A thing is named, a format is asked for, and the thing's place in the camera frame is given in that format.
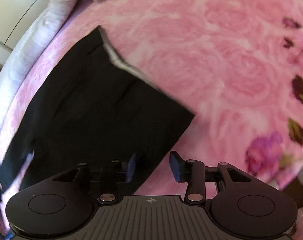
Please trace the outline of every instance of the black fabric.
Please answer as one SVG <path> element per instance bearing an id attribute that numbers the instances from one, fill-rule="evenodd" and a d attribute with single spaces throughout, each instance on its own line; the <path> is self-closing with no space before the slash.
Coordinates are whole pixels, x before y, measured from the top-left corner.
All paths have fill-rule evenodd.
<path id="1" fill-rule="evenodd" d="M 134 193 L 188 127 L 193 114 L 162 92 L 115 67 L 98 29 L 74 45 L 31 100 L 0 168 L 7 189 L 35 152 L 22 187 L 85 162 L 147 155 L 126 188 Z"/>

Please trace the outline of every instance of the pink blanket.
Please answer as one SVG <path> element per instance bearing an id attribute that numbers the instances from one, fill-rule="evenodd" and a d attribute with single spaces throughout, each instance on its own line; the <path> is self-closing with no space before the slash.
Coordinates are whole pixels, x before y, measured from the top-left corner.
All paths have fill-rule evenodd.
<path id="1" fill-rule="evenodd" d="M 1 160 L 47 75 L 97 25 L 128 63 L 197 114 L 174 146 L 184 159 L 229 162 L 279 188 L 296 176 L 303 165 L 300 0 L 92 3 L 58 34 L 21 85 L 0 133 Z M 165 158 L 137 194 L 183 195 L 185 187 L 175 183 Z M 207 191 L 207 197 L 214 194 L 213 187 Z"/>

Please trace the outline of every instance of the metal rivet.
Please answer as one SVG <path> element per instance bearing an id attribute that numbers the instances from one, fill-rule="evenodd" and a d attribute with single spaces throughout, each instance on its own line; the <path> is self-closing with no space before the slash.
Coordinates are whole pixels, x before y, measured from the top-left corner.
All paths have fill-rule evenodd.
<path id="1" fill-rule="evenodd" d="M 189 194 L 187 198 L 190 201 L 201 201 L 201 200 L 203 200 L 203 196 L 201 194 L 197 194 L 197 193 Z"/>
<path id="2" fill-rule="evenodd" d="M 101 201 L 105 201 L 105 202 L 113 201 L 115 198 L 116 198 L 115 195 L 110 193 L 102 194 L 99 197 Z"/>

